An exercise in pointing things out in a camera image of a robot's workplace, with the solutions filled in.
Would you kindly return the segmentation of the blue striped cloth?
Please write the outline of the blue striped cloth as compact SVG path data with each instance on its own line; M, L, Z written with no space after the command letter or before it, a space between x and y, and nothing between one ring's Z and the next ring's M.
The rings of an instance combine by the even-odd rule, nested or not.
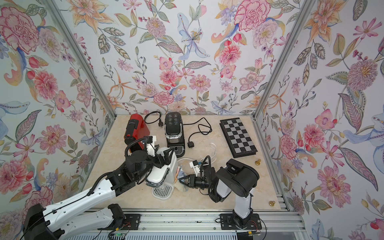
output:
M187 191L189 190L189 187L185 186L184 184L182 184L182 183L180 182L180 179L181 179L181 178L184 178L184 177L186 177L186 176L187 176L187 174L183 171L182 167L178 167L178 169L177 169L177 173L176 173L176 175L175 175L175 183L174 183L174 187L175 187L178 191L180 191L180 192L182 192L182 193L185 193L185 192L187 192Z

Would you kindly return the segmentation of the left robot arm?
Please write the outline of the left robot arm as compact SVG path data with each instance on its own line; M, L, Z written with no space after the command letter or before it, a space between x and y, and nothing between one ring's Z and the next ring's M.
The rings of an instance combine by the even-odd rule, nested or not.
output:
M176 154L170 148L160 148L154 154L135 151L126 155L119 168L102 174L91 188L56 204L30 207L22 239L65 240L94 229L111 229L112 232L121 229L126 224L126 215L118 204L91 214L85 212L134 188L153 173L154 167L165 167L176 160Z

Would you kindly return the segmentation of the white coffee machine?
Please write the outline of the white coffee machine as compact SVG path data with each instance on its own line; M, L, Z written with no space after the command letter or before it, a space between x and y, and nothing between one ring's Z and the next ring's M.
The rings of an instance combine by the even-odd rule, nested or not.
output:
M167 147L160 148L157 154L162 154L167 151ZM152 195L159 200L167 201L171 198L175 187L175 175L178 169L177 156L168 166L163 166L161 169L154 167L148 177L145 178L147 186L152 188Z

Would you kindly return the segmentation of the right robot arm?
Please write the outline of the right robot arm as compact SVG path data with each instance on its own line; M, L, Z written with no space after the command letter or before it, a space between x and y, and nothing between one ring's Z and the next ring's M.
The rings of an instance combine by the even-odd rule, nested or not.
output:
M178 181L188 188L206 190L214 203L221 203L230 194L235 194L235 207L231 214L221 215L220 219L224 228L235 226L244 230L249 224L256 227L256 221L252 218L252 198L258 180L259 173L252 167L234 159L227 161L224 167L218 171L212 166L210 156L206 156L202 162L193 162L197 172L178 178Z

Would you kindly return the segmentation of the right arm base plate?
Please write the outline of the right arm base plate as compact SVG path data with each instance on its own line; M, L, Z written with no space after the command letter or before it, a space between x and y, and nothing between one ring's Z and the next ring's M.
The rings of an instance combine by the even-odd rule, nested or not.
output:
M219 223L222 230L262 230L262 221L258 214L251 213L242 219L235 213L220 214Z

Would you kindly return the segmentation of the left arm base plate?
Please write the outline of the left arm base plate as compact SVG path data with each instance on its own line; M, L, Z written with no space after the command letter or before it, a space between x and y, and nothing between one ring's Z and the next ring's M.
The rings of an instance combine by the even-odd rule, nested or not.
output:
M101 228L101 230L115 230L119 228L119 230L127 230L127 231L133 231L139 229L139 224L141 220L140 214L125 214L125 217L118 217L113 218L112 223L104 228Z

